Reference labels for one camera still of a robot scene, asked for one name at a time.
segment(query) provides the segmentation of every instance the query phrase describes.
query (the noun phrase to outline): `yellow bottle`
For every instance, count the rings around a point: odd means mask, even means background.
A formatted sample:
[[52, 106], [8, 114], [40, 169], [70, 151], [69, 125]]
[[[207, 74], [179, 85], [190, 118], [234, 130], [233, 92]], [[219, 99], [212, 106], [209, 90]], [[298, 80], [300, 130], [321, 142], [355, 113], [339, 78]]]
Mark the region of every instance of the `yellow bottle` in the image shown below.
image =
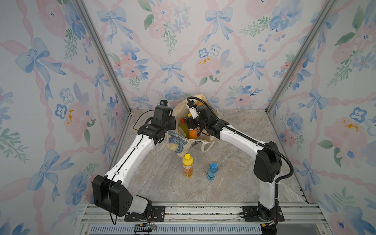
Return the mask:
[[183, 158], [184, 176], [190, 178], [193, 174], [193, 158], [190, 154], [186, 154]]

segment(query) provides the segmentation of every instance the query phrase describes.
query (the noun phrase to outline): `marble floor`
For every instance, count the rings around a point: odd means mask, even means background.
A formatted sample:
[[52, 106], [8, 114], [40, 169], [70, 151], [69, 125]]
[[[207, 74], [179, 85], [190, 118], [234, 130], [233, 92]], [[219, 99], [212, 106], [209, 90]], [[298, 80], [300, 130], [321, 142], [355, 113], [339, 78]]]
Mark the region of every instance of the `marble floor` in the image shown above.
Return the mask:
[[[145, 110], [132, 111], [130, 125], [120, 150], [120, 157], [129, 148], [136, 135], [132, 126]], [[269, 118], [264, 110], [220, 109], [221, 119], [256, 139], [274, 141], [282, 153], [282, 147]], [[143, 115], [135, 128], [139, 128], [153, 112]], [[167, 141], [150, 151], [132, 177], [129, 192], [146, 197], [152, 201], [223, 201], [257, 202], [259, 200], [259, 180], [253, 173], [255, 161], [242, 150], [222, 140], [216, 140], [206, 153], [201, 145], [189, 150], [193, 157], [193, 176], [183, 176], [182, 159], [166, 147]], [[212, 162], [218, 164], [214, 181], [206, 178]], [[283, 161], [282, 174], [288, 172]], [[304, 197], [295, 176], [281, 180], [279, 186], [280, 202], [302, 202]]]

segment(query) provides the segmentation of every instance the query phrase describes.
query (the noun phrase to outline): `floral wallpaper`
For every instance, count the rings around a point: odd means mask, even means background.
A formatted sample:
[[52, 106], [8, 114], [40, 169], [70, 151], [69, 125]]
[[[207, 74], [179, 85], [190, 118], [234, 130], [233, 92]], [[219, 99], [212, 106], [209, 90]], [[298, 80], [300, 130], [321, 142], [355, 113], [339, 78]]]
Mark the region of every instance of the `floral wallpaper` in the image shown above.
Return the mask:
[[69, 0], [0, 15], [0, 234], [74, 234], [127, 112]]
[[376, 1], [338, 1], [270, 112], [335, 235], [376, 234], [375, 55]]
[[215, 108], [262, 109], [325, 0], [84, 2], [132, 108], [204, 93]]

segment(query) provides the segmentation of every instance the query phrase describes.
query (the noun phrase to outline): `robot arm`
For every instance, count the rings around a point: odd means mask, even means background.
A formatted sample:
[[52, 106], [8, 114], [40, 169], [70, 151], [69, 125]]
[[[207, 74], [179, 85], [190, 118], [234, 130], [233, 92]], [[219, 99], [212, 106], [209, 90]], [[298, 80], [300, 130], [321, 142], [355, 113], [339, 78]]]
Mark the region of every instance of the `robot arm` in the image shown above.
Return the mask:
[[123, 157], [105, 176], [97, 175], [93, 182], [94, 204], [116, 216], [137, 213], [140, 219], [148, 219], [151, 201], [132, 195], [127, 187], [141, 161], [155, 146], [164, 140], [167, 130], [175, 130], [175, 117], [167, 101], [155, 108], [153, 118], [149, 118], [138, 130], [138, 135]]

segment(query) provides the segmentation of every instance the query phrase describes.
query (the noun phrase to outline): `green leaf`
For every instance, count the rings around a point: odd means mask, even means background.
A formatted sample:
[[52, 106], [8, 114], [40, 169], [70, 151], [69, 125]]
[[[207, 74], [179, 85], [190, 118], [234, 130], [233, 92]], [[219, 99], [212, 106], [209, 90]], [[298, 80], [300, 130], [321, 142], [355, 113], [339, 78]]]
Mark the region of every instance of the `green leaf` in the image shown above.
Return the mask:
[[358, 29], [362, 25], [363, 19], [364, 19], [364, 12], [363, 12], [363, 9], [359, 5], [358, 9], [356, 10], [353, 23], [352, 23], [352, 26], [356, 31], [358, 31]]
[[140, 4], [141, 8], [145, 11], [152, 11], [152, 8], [150, 7], [150, 4], [147, 2], [147, 0], [137, 0], [138, 4]]
[[355, 33], [353, 33], [353, 32], [347, 33], [347, 34], [343, 35], [342, 37], [340, 37], [338, 39], [338, 41], [336, 42], [335, 46], [341, 45], [342, 43], [349, 42], [354, 36], [355, 36]]
[[4, 129], [3, 132], [1, 133], [1, 135], [6, 135], [8, 132], [9, 132], [9, 128]]
[[318, 142], [317, 145], [325, 149], [330, 149], [333, 147], [333, 143], [328, 139]]
[[86, 143], [90, 145], [90, 132], [88, 129], [85, 130], [85, 132], [83, 133], [83, 136], [85, 137]]
[[207, 78], [207, 77], [203, 77], [203, 78], [201, 78], [199, 86], [204, 85], [207, 81], [208, 81], [208, 78]]
[[145, 30], [147, 28], [149, 28], [149, 26], [154, 22], [154, 15], [153, 14], [150, 14], [150, 15], [147, 15], [147, 17], [145, 18], [144, 20], [144, 28]]
[[334, 149], [334, 161], [335, 161], [335, 163], [337, 163], [338, 166], [341, 167], [341, 160], [342, 160], [342, 158], [338, 158], [338, 157], [337, 157], [337, 154], [338, 154], [339, 152], [341, 152], [341, 150], [340, 150], [339, 148], [335, 148], [335, 149]]
[[92, 122], [92, 123], [90, 124], [90, 122], [87, 122], [87, 123], [86, 123], [86, 126], [87, 126], [87, 127], [94, 126], [96, 120], [97, 120], [97, 119], [94, 119], [94, 120], [91, 119], [91, 122]]

